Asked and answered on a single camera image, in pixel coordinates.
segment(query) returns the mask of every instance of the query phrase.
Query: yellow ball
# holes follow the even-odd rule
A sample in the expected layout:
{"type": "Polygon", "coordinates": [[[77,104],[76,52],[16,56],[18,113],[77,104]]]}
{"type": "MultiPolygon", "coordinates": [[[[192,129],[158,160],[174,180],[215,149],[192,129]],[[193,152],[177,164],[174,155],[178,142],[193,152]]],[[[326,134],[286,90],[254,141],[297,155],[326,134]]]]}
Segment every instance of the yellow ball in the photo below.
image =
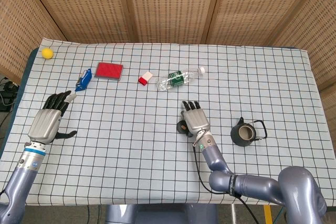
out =
{"type": "Polygon", "coordinates": [[[54,52],[50,48],[44,48],[41,51],[43,58],[51,59],[54,56],[54,52]]]}

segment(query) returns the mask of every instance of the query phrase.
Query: gray robotic arm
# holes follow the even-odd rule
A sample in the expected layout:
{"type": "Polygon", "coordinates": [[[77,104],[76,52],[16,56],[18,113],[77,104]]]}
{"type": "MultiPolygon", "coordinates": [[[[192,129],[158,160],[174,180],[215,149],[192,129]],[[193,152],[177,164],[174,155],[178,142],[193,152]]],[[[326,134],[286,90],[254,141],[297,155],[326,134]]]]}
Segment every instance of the gray robotic arm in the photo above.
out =
{"type": "Polygon", "coordinates": [[[58,133],[58,126],[69,103],[76,97],[70,95],[71,91],[51,95],[43,109],[39,110],[34,118],[28,136],[30,143],[25,144],[24,151],[18,160],[15,170],[12,173],[5,189],[9,203],[0,203],[0,223],[20,223],[24,211],[27,196],[34,182],[36,174],[46,155],[45,146],[54,139],[70,138],[77,131],[69,134],[58,133]]]}
{"type": "Polygon", "coordinates": [[[183,104],[186,111],[182,114],[188,130],[196,135],[193,145],[199,145],[208,167],[213,171],[209,177],[212,190],[285,206],[289,223],[322,223],[321,217],[327,210],[326,201],[307,169],[287,167],[280,172],[279,181],[253,175],[235,175],[220,153],[199,103],[195,101],[194,105],[183,101],[183,104]]]}

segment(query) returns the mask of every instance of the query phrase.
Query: black cup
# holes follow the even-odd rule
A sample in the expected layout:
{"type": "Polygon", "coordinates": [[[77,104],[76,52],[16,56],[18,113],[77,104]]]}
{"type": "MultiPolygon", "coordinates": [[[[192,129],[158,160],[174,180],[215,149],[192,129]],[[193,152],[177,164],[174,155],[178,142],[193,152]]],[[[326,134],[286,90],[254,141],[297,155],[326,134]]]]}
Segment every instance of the black cup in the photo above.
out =
{"type": "Polygon", "coordinates": [[[238,124],[234,126],[231,130],[231,139],[232,141],[239,146],[248,146],[253,141],[261,140],[267,138],[267,131],[265,124],[262,120],[255,120],[253,123],[260,122],[265,130],[264,137],[257,137],[256,129],[248,123],[244,123],[244,118],[241,117],[238,124]]]}

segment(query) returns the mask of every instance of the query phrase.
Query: perforated wood panel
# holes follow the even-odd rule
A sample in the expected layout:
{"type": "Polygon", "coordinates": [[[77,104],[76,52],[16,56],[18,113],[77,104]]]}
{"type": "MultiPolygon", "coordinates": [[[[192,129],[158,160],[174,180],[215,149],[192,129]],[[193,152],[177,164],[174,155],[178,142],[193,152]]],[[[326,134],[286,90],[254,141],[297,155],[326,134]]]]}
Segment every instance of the perforated wood panel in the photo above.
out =
{"type": "Polygon", "coordinates": [[[131,1],[140,42],[201,42],[210,0],[131,1]]]}
{"type": "Polygon", "coordinates": [[[130,41],[121,0],[42,1],[70,41],[130,41]]]}
{"type": "Polygon", "coordinates": [[[207,43],[264,45],[295,0],[218,0],[207,43]]]}
{"type": "Polygon", "coordinates": [[[321,94],[321,101],[324,113],[326,114],[334,150],[336,150],[336,86],[330,87],[326,92],[327,94],[321,94]]]}
{"type": "Polygon", "coordinates": [[[20,83],[29,53],[43,37],[64,39],[35,0],[0,0],[0,72],[20,83]]]}
{"type": "Polygon", "coordinates": [[[317,85],[336,78],[336,0],[307,0],[275,42],[308,50],[317,85]]]}

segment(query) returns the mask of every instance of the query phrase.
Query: green bottle label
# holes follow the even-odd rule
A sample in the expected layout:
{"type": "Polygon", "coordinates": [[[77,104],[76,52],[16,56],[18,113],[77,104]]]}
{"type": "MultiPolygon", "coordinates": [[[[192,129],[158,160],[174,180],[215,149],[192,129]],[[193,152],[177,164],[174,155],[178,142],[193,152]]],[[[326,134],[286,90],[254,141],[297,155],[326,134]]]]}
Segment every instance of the green bottle label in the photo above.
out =
{"type": "Polygon", "coordinates": [[[171,79],[170,83],[173,87],[182,85],[184,83],[184,79],[183,79],[183,75],[181,71],[170,73],[168,74],[168,77],[171,79]]]}

